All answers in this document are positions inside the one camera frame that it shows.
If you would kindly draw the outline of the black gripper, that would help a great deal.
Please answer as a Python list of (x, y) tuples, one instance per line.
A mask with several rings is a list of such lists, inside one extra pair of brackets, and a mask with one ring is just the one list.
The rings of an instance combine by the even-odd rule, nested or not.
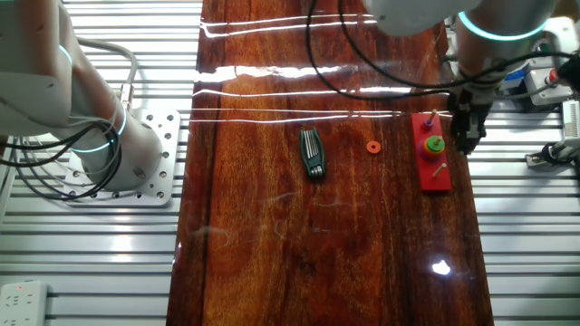
[[(463, 153), (468, 155), (473, 152), (483, 138), (482, 124), (487, 119), (493, 100), (490, 98), (490, 92), (471, 91), (467, 88), (456, 88), (453, 90), (453, 94), (455, 99), (451, 105), (453, 113), (451, 132), (455, 147), (463, 147)], [(473, 117), (476, 120), (469, 124), (466, 131), (467, 124)]]

